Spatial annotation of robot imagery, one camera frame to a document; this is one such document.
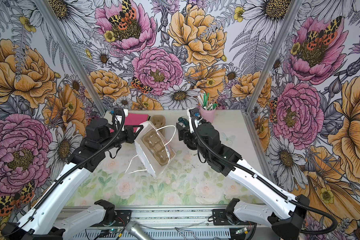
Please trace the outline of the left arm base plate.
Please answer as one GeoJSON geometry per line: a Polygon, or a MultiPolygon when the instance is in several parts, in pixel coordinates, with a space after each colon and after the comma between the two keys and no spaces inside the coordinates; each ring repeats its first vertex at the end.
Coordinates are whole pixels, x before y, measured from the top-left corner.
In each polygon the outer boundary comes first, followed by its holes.
{"type": "Polygon", "coordinates": [[[110,220],[106,223],[106,226],[110,227],[124,227],[132,219],[131,210],[114,210],[110,215],[110,220]]]}

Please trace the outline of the cartoon animal gift bag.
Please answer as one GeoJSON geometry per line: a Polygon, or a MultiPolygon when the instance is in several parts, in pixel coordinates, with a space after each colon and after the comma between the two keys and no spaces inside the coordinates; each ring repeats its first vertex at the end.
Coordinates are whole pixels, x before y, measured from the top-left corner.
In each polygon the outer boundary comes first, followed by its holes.
{"type": "Polygon", "coordinates": [[[151,121],[145,121],[138,126],[133,126],[133,128],[137,129],[134,131],[136,155],[131,158],[125,173],[133,174],[139,171],[147,172],[153,178],[157,179],[164,173],[169,163],[176,155],[170,146],[170,142],[177,133],[176,126],[167,125],[156,128],[151,121]],[[161,130],[166,128],[174,129],[169,140],[161,133],[161,130]],[[139,158],[144,168],[141,170],[130,171],[130,167],[135,158],[139,158]]]}

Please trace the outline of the pink straw holder cup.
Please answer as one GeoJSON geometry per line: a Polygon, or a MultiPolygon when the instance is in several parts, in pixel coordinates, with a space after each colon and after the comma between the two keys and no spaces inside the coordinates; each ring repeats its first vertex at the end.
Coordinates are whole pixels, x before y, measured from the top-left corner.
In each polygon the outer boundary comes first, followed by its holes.
{"type": "Polygon", "coordinates": [[[216,109],[205,110],[204,108],[200,107],[200,114],[204,120],[212,124],[215,119],[216,109]]]}

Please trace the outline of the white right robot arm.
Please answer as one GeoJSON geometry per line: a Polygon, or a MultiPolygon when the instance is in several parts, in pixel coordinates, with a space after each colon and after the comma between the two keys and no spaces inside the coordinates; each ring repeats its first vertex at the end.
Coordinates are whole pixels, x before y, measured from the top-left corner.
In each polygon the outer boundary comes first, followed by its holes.
{"type": "Polygon", "coordinates": [[[283,190],[256,171],[232,148],[221,143],[220,133],[212,123],[202,118],[198,108],[187,110],[188,119],[179,118],[176,128],[179,140],[190,150],[196,150],[215,172],[236,181],[258,197],[263,205],[248,204],[239,199],[230,201],[226,216],[230,223],[252,222],[269,227],[283,240],[297,240],[301,234],[325,235],[336,230],[334,216],[310,207],[304,195],[295,196],[283,190]],[[321,215],[331,224],[321,230],[305,230],[307,212],[321,215]]]}

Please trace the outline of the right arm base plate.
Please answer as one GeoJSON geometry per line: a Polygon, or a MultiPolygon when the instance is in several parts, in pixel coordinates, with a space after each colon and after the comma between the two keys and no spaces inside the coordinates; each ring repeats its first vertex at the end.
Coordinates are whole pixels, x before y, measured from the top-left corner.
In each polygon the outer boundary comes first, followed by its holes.
{"type": "Polygon", "coordinates": [[[239,220],[233,213],[227,212],[225,209],[213,209],[208,222],[213,223],[214,226],[249,226],[252,224],[239,220]]]}

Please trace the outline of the teal alarm clock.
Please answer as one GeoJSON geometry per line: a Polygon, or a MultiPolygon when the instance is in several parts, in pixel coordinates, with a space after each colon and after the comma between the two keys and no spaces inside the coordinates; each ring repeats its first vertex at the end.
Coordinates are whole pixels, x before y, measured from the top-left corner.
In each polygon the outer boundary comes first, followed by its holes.
{"type": "Polygon", "coordinates": [[[189,121],[183,117],[178,118],[178,123],[183,124],[185,127],[189,125],[189,121]]]}

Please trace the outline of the pink plush toy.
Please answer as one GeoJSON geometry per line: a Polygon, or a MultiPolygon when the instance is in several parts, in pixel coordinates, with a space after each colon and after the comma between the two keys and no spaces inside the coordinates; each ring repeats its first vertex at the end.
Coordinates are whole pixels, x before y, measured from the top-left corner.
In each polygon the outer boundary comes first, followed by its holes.
{"type": "Polygon", "coordinates": [[[296,229],[284,229],[280,234],[281,240],[302,240],[301,232],[296,229]]]}

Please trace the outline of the silver microphone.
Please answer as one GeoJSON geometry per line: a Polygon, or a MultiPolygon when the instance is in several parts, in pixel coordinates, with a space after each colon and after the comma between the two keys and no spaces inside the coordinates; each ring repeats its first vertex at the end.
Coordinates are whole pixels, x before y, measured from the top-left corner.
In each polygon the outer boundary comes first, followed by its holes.
{"type": "Polygon", "coordinates": [[[130,221],[125,226],[126,231],[138,240],[152,240],[139,226],[136,221],[130,221]]]}

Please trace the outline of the pulp cup carrier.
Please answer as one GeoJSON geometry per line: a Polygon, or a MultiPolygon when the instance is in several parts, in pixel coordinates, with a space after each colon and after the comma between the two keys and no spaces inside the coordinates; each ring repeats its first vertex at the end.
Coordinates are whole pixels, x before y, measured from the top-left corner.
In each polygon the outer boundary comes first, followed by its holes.
{"type": "Polygon", "coordinates": [[[162,135],[156,130],[150,130],[143,136],[143,144],[154,156],[160,166],[165,166],[170,158],[168,157],[165,142],[162,135]]]}

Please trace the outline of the stack of pulp cup carriers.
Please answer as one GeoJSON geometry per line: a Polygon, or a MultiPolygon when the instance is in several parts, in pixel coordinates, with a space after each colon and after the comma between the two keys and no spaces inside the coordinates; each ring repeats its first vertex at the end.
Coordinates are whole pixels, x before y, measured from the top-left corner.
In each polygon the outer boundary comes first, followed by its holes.
{"type": "Polygon", "coordinates": [[[153,115],[151,116],[150,121],[157,129],[162,128],[166,125],[166,118],[163,115],[153,115]]]}

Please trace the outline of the wrapped straws bundle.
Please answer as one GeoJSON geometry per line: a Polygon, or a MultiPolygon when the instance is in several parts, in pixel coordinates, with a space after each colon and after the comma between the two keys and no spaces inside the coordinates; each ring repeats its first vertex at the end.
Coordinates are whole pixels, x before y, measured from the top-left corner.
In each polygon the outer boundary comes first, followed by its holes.
{"type": "Polygon", "coordinates": [[[203,110],[212,111],[218,107],[218,103],[212,100],[212,97],[209,93],[199,94],[197,99],[199,101],[200,108],[203,110]]]}

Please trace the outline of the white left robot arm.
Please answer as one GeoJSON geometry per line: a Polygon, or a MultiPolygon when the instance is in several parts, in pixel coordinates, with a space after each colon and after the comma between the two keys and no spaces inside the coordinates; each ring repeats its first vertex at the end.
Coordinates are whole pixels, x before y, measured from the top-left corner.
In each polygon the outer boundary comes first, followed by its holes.
{"type": "Polygon", "coordinates": [[[138,133],[134,126],[125,126],[128,110],[111,110],[112,121],[99,118],[87,126],[87,136],[68,157],[59,177],[40,200],[17,223],[2,229],[6,240],[68,240],[95,225],[111,226],[117,220],[114,204],[98,200],[88,209],[63,221],[57,217],[78,187],[105,159],[106,152],[132,144],[138,133]]]}

